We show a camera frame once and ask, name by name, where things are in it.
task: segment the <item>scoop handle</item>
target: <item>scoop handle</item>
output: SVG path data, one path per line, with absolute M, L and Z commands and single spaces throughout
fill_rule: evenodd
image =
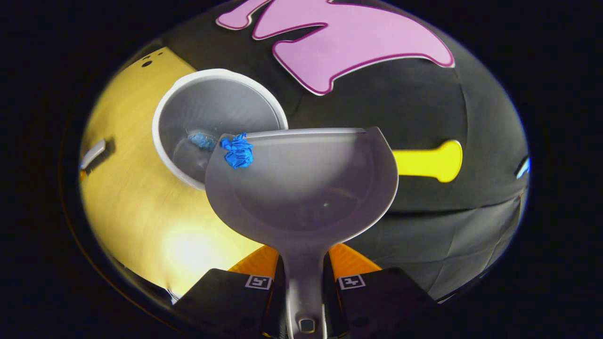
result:
M 323 307 L 323 261 L 319 255 L 283 256 L 289 339 L 327 339 Z

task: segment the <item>pink cutout shape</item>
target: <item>pink cutout shape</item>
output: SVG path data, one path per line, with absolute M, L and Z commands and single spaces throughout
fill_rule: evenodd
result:
M 216 23 L 230 30 L 251 25 L 251 14 L 271 0 L 248 0 Z M 434 33 L 389 11 L 328 0 L 272 0 L 253 31 L 256 40 L 304 27 L 323 26 L 295 41 L 274 44 L 273 54 L 299 83 L 316 95 L 335 79 L 386 60 L 424 58 L 454 67 L 454 57 Z

